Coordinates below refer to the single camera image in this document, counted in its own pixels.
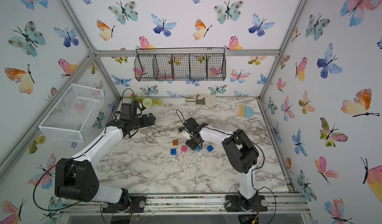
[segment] pink block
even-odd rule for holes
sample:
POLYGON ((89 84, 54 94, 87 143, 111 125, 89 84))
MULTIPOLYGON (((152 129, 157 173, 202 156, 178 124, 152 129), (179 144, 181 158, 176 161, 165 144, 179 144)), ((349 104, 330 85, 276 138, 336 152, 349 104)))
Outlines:
POLYGON ((181 149, 180 151, 182 151, 182 152, 184 152, 184 153, 185 153, 185 152, 187 151, 187 149, 188 149, 188 147, 187 147, 187 146, 183 146, 183 147, 182 147, 182 149, 181 149))

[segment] wire mesh basket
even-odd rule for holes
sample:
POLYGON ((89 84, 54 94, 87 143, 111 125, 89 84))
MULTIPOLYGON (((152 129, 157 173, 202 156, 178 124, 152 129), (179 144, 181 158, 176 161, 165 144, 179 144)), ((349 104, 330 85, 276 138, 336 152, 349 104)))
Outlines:
POLYGON ((137 49, 135 78, 138 81, 223 81, 225 48, 137 49))
POLYGON ((51 139, 84 142, 103 106, 103 90, 71 84, 39 125, 51 139))

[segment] white wire basket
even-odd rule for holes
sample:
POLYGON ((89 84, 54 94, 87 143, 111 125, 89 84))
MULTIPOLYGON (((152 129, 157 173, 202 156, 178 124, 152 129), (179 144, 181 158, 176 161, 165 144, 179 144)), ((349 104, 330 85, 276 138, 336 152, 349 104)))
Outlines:
POLYGON ((39 125, 51 139, 84 142, 103 106, 103 90, 71 84, 39 125))

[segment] marble tabletop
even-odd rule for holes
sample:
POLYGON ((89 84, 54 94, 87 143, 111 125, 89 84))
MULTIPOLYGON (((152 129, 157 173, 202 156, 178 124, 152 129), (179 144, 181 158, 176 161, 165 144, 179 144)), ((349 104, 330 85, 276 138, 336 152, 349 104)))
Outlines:
MULTIPOLYGON (((217 98, 216 106, 184 105, 184 98, 161 98, 163 105, 145 109, 153 113, 155 125, 139 129, 114 145, 96 168, 100 182, 126 188, 129 193, 200 193, 237 192, 238 175, 228 161, 222 145, 204 142, 200 152, 181 152, 186 139, 178 128, 182 125, 176 109, 185 119, 193 117, 199 124, 206 122, 216 128, 235 131, 242 129, 265 153, 265 163, 254 172, 257 188, 269 187, 274 192, 288 192, 272 141, 262 116, 247 119, 238 116, 240 105, 260 112, 255 98, 217 98), (179 140, 178 146, 172 141, 179 140), (207 146, 212 145, 209 153, 207 146), (176 155, 170 150, 176 148, 176 155)), ((263 161, 261 152, 257 160, 263 161)))

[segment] black wire basket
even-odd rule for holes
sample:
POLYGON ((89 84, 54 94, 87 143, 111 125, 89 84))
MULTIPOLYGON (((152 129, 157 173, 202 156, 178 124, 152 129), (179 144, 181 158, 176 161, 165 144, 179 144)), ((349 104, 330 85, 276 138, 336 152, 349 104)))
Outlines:
POLYGON ((223 81, 225 48, 136 49, 138 81, 223 81))

